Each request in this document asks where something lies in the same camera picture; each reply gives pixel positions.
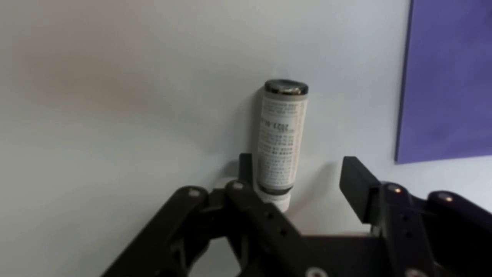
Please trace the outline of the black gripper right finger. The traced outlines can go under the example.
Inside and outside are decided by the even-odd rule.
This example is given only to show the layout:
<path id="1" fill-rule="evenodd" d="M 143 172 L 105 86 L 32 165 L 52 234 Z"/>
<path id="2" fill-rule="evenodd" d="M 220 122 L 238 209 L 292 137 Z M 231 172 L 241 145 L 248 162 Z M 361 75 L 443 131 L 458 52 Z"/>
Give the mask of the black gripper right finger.
<path id="1" fill-rule="evenodd" d="M 344 157 L 340 189 L 383 240 L 394 277 L 492 277 L 492 214 L 452 191 L 418 199 Z"/>

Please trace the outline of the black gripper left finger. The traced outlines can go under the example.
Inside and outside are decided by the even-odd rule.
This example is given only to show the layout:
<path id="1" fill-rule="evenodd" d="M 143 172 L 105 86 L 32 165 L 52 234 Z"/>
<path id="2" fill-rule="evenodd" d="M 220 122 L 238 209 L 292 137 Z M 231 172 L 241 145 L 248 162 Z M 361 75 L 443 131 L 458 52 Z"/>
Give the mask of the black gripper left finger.
<path id="1" fill-rule="evenodd" d="M 329 277 L 308 240 L 252 186 L 254 159 L 220 189 L 183 186 L 155 212 L 101 277 L 189 277 L 215 239 L 226 239 L 238 277 Z"/>

